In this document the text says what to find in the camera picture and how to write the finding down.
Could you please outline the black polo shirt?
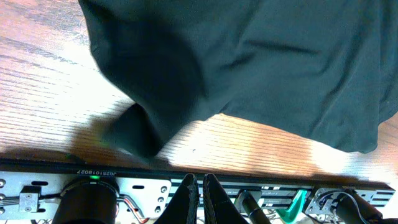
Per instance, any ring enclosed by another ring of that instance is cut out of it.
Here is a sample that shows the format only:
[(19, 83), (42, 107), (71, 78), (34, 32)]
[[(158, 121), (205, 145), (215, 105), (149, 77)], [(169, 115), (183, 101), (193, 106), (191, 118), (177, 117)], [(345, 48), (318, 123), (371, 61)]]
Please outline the black polo shirt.
[(344, 152), (397, 113), (396, 1), (81, 1), (102, 74), (133, 100), (105, 132), (154, 157), (223, 113)]

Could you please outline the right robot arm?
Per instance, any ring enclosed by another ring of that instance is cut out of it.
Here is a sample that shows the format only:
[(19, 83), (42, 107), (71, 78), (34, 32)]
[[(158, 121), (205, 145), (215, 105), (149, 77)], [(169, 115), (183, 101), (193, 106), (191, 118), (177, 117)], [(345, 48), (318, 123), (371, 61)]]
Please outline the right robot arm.
[(397, 224), (397, 218), (383, 218), (383, 214), (357, 194), (340, 192), (333, 214), (346, 224)]

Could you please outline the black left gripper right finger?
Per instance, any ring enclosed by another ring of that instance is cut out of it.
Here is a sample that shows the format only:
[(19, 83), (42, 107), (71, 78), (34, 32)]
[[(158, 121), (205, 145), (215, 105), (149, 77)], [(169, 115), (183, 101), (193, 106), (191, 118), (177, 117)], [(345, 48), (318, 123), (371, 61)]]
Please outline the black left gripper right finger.
[(203, 204), (206, 224), (248, 224), (214, 174), (203, 179)]

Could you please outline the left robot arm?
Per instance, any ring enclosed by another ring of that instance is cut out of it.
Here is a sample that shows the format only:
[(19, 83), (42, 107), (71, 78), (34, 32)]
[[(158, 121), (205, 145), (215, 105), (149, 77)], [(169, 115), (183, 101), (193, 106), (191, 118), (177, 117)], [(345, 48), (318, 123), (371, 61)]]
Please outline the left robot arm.
[[(193, 174), (187, 174), (169, 205), (155, 221), (159, 224), (197, 222), (199, 186)], [(247, 224), (214, 174), (203, 179), (205, 223)], [(104, 224), (116, 221), (116, 194), (103, 185), (85, 184), (69, 190), (61, 199), (53, 223)]]

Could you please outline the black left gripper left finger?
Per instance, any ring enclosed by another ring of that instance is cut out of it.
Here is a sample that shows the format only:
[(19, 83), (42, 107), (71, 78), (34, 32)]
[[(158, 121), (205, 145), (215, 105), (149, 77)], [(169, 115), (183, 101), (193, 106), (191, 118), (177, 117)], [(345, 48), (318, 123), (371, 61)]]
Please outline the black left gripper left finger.
[(155, 224), (196, 224), (199, 197), (197, 178), (187, 174)]

